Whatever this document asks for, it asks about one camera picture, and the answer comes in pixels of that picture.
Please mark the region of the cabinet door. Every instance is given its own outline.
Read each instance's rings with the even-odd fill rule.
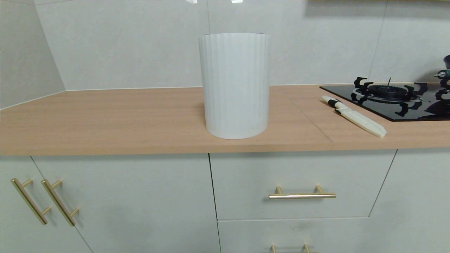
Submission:
[[[219,221],[222,253],[365,253],[360,234],[368,218]]]
[[[369,217],[366,252],[450,252],[450,149],[400,149]]]
[[[284,219],[367,217],[395,150],[211,154],[217,217]],[[269,199],[312,193],[316,185],[335,199]]]
[[[33,179],[24,189],[40,211],[51,206],[45,215],[46,225],[42,225],[11,184],[13,178],[22,184]],[[91,252],[78,231],[67,226],[48,197],[31,157],[1,157],[0,179],[0,252]]]
[[[94,253],[219,253],[207,154],[34,157]]]

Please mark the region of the brass cabinet pull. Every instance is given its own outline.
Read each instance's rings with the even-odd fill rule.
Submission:
[[[333,199],[336,193],[322,191],[320,185],[316,185],[317,193],[283,194],[281,187],[277,186],[275,194],[269,194],[269,199]]]
[[[307,244],[305,244],[303,247],[305,248],[306,253],[319,253],[319,252],[310,252]],[[272,244],[272,247],[270,248],[270,250],[272,251],[272,253],[277,253],[277,249],[275,249],[275,245],[273,245],[273,244]]]
[[[69,225],[75,226],[76,223],[75,223],[75,220],[73,219],[73,217],[80,210],[78,208],[76,208],[75,210],[73,210],[73,212],[69,212],[54,190],[58,185],[62,184],[63,182],[61,180],[58,180],[54,184],[51,185],[47,179],[44,179],[41,181],[41,183],[44,186],[45,190],[47,190],[47,192],[49,193],[49,195],[52,198],[55,205],[58,207],[60,212],[63,214],[64,218],[66,218]]]
[[[36,204],[34,204],[33,200],[30,198],[30,195],[28,195],[27,191],[24,188],[25,186],[31,184],[32,182],[33,179],[29,179],[25,183],[21,184],[17,178],[11,179],[11,183],[19,192],[20,196],[22,196],[23,200],[25,200],[27,205],[31,208],[34,215],[36,215],[37,219],[42,223],[42,225],[46,225],[48,221],[44,217],[44,215],[50,211],[51,207],[47,207],[43,212],[39,211],[39,208],[37,208]]]

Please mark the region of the gas stove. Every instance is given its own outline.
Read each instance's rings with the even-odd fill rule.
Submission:
[[[450,120],[450,79],[438,84],[374,85],[358,77],[354,84],[320,86],[390,121]]]

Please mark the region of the wooden countertop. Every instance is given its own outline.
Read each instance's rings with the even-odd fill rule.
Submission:
[[[321,102],[319,86],[271,86],[267,130],[224,140],[205,127],[201,88],[66,91],[1,111],[0,155],[107,155],[450,147],[450,122],[390,122],[375,137]]]

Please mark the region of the backsplash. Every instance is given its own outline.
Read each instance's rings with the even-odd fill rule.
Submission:
[[[450,3],[440,1],[34,3],[67,90],[201,86],[208,33],[271,34],[272,85],[436,81],[450,54]]]
[[[65,90],[32,2],[0,1],[0,108]]]

